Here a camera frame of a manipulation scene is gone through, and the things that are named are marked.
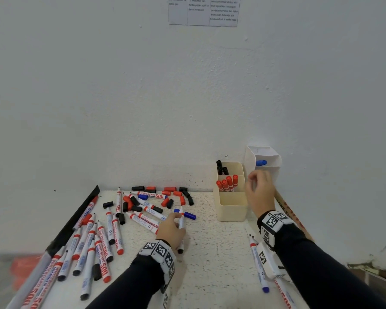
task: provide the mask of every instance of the speckled tabletop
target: speckled tabletop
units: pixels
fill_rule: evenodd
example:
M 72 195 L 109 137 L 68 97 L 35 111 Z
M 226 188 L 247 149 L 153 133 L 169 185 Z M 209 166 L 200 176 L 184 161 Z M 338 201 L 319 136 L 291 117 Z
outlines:
M 219 222 L 213 210 L 211 192 L 190 194 L 195 204 L 186 205 L 184 209 L 195 214 L 197 219 L 185 219 L 185 250 L 183 255 L 176 253 L 176 272 L 169 287 L 168 308 L 287 308 L 274 283 L 270 283 L 270 293 L 264 294 L 261 290 L 247 237 L 252 233 L 261 240 L 256 232 L 256 217 L 248 213 L 244 222 Z M 99 195 L 95 212 L 98 220 L 106 226 L 102 203 L 115 201 L 116 191 L 102 191 Z M 175 200 L 174 207 L 179 208 L 179 197 L 172 198 Z M 161 203 L 159 199 L 152 198 L 149 202 L 154 205 Z M 169 212 L 164 208 L 163 214 Z M 112 249 L 114 260 L 109 267 L 113 280 L 128 268 L 142 245 L 155 237 L 130 219 L 121 226 L 121 233 L 125 253 L 118 256 Z M 80 301 L 83 278 L 72 276 L 72 268 L 66 281 L 54 284 L 42 308 L 85 308 L 107 287 L 101 280 L 93 282 L 90 299 Z M 288 290 L 299 309 L 308 308 L 290 284 Z

